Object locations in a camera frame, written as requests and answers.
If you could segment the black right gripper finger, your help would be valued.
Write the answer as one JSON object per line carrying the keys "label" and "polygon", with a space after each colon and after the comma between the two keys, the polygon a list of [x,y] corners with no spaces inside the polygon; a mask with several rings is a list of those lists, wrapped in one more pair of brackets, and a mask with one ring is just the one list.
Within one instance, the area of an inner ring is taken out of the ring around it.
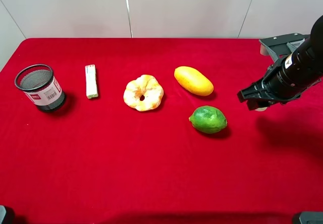
{"label": "black right gripper finger", "polygon": [[272,106],[272,105],[274,105],[274,104],[276,104],[276,103],[278,103],[277,101],[268,101],[268,103],[267,103],[267,106],[268,107],[270,107],[270,106]]}

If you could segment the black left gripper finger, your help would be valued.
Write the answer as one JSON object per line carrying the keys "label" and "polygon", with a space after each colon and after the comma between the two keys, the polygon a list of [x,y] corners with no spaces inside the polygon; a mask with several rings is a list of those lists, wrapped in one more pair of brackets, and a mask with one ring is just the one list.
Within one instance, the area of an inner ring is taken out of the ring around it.
{"label": "black left gripper finger", "polygon": [[256,101],[256,100],[248,100],[247,101],[247,107],[249,110],[255,110],[259,107],[265,107],[264,102]]}

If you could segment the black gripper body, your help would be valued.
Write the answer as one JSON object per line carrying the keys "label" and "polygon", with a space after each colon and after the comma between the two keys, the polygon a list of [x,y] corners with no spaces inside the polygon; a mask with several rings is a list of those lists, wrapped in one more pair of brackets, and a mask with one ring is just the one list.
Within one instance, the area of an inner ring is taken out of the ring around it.
{"label": "black gripper body", "polygon": [[301,94],[322,78],[322,62],[285,57],[270,66],[260,80],[238,92],[240,102],[277,101],[281,104],[299,99]]}

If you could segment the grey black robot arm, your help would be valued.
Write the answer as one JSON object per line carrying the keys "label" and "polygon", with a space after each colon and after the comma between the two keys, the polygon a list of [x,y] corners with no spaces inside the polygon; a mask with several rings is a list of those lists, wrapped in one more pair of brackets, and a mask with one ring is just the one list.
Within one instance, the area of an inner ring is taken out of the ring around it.
{"label": "grey black robot arm", "polygon": [[291,33],[260,39],[260,53],[274,61],[264,76],[238,92],[249,110],[287,104],[322,79],[322,17],[310,34]]}

